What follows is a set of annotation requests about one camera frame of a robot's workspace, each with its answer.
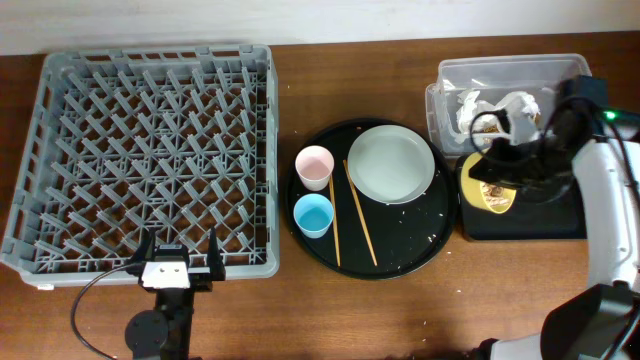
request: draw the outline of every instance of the clear plastic container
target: clear plastic container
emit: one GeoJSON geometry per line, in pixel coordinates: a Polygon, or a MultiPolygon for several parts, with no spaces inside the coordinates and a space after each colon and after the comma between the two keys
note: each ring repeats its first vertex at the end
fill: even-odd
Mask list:
{"type": "MultiPolygon", "coordinates": [[[[445,60],[440,63],[438,82],[427,87],[429,137],[446,158],[473,152],[468,134],[458,129],[456,111],[462,106],[458,95],[480,90],[478,100],[496,104],[512,91],[526,91],[540,106],[542,128],[554,108],[557,85],[577,75],[591,75],[587,61],[578,54],[499,56],[445,60]]],[[[500,134],[476,135],[487,139],[500,134]]]]}

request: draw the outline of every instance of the cup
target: cup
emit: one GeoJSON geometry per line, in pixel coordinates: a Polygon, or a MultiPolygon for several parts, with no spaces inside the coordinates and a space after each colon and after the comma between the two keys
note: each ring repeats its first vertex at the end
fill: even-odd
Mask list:
{"type": "Polygon", "coordinates": [[[327,232],[333,221],[333,206],[322,195],[308,194],[296,202],[293,219],[306,237],[317,239],[327,232]]]}
{"type": "Polygon", "coordinates": [[[333,171],[333,156],[322,146],[307,146],[296,157],[296,172],[304,187],[320,191],[329,183],[333,171]]]}
{"type": "Polygon", "coordinates": [[[511,208],[516,198],[516,190],[504,189],[502,197],[509,200],[507,204],[490,206],[482,193],[482,181],[473,179],[469,176],[471,169],[482,157],[478,153],[473,153],[465,160],[462,165],[462,173],[460,175],[460,187],[462,194],[471,206],[481,210],[491,211],[494,214],[504,214],[511,208]]]}

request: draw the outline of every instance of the black tray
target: black tray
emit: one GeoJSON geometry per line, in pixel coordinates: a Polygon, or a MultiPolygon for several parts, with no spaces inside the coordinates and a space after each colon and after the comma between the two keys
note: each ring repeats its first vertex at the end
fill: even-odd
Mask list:
{"type": "MultiPolygon", "coordinates": [[[[466,158],[463,156],[456,162],[458,186],[466,158]]],[[[523,201],[516,196],[509,211],[500,215],[471,206],[462,191],[460,198],[462,224],[471,240],[586,239],[587,236],[582,196],[575,185],[558,199],[544,204],[523,201]]]]}
{"type": "MultiPolygon", "coordinates": [[[[458,211],[458,192],[453,174],[440,151],[425,139],[435,158],[436,174],[424,195],[407,204],[385,205],[369,199],[358,191],[378,260],[378,266],[373,265],[342,160],[347,158],[351,145],[360,134],[378,125],[402,126],[380,119],[350,120],[322,131],[303,146],[323,146],[331,151],[335,159],[333,181],[341,267],[338,267],[336,260],[333,228],[329,228],[319,239],[309,239],[302,234],[293,220],[296,201],[310,193],[298,178],[293,163],[283,191],[289,231],[300,244],[328,268],[359,279],[398,277],[426,264],[449,239],[458,211]]],[[[319,194],[330,199],[329,186],[319,194]]]]}

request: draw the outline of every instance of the white wall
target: white wall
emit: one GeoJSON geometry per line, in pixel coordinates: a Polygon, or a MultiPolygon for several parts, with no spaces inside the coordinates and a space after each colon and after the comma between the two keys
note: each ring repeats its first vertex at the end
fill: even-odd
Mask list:
{"type": "Polygon", "coordinates": [[[0,0],[0,54],[640,30],[640,0],[0,0]]]}

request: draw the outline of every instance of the yellow bowl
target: yellow bowl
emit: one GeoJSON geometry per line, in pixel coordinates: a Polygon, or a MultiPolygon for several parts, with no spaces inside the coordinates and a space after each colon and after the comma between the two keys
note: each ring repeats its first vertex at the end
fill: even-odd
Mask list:
{"type": "Polygon", "coordinates": [[[467,160],[465,160],[462,165],[462,174],[460,178],[460,184],[462,187],[462,194],[464,195],[467,202],[471,204],[471,206],[476,207],[481,210],[491,211],[494,214],[504,214],[509,210],[513,201],[516,198],[516,190],[513,189],[504,189],[502,193],[502,197],[509,199],[508,204],[504,205],[495,205],[489,206],[487,200],[482,193],[482,181],[472,179],[469,177],[469,169],[473,167],[478,161],[480,161],[482,157],[478,153],[474,153],[469,155],[467,160]]]}

